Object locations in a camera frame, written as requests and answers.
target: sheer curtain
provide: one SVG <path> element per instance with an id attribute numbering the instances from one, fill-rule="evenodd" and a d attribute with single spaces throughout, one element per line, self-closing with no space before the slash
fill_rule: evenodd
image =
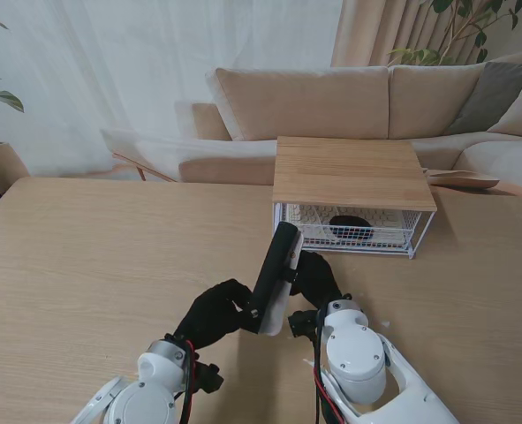
<path id="1" fill-rule="evenodd" d="M 212 67 L 329 67 L 341 0 L 3 0 L 0 141 L 34 175 L 111 166 L 102 128 L 178 135 Z"/>

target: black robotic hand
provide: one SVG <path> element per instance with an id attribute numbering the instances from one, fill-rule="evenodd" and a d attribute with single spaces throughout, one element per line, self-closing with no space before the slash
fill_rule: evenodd
<path id="1" fill-rule="evenodd" d="M 333 271 L 320 254 L 302 250 L 296 271 L 290 293 L 292 296 L 302 293 L 318 309 L 332 300 L 341 299 Z"/>
<path id="2" fill-rule="evenodd" d="M 251 297 L 248 287 L 235 279 L 207 289 L 192 303 L 174 337 L 189 340 L 194 349 L 212 345 L 240 328 L 241 312 Z"/>

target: red wire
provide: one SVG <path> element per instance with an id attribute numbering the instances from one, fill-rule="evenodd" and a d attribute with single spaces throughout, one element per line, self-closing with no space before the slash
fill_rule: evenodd
<path id="1" fill-rule="evenodd" d="M 193 344 L 190 340 L 186 340 L 188 345 L 190 346 L 190 350 L 192 351 L 192 357 L 189 360 L 192 361 L 192 379 L 190 384 L 190 402 L 188 403 L 188 417 L 190 417 L 190 412 L 192 411 L 192 399 L 193 399 L 193 382 L 196 378 L 196 361 L 194 360 L 194 349 Z"/>
<path id="2" fill-rule="evenodd" d="M 344 424 L 343 417 L 341 416 L 341 414 L 337 410 L 335 402 L 333 402 L 331 400 L 331 398 L 328 395 L 328 392 L 325 391 L 325 389 L 323 388 L 322 384 L 320 383 L 320 380 L 319 380 L 318 375 L 317 375 L 317 370 L 315 369 L 315 367 L 314 367 L 314 380 L 315 380 L 315 384 L 317 384 L 317 387 L 320 389 L 320 392 L 322 393 L 323 397 L 328 401 L 329 405 L 331 406 L 331 409 L 333 409 L 333 413 L 336 415 L 336 417 L 339 420 L 339 422 L 341 424 Z"/>

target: wooden shelf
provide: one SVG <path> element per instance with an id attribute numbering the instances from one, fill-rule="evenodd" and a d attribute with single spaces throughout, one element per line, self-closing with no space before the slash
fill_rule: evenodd
<path id="1" fill-rule="evenodd" d="M 273 202 L 437 210 L 403 140 L 278 137 Z"/>

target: wire rack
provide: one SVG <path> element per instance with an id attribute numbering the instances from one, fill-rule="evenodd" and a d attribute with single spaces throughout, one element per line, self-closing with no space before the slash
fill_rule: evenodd
<path id="1" fill-rule="evenodd" d="M 357 216 L 370 227 L 331 225 L 334 216 Z M 422 213 L 413 210 L 275 204 L 275 225 L 285 221 L 304 235 L 306 250 L 408 254 Z"/>

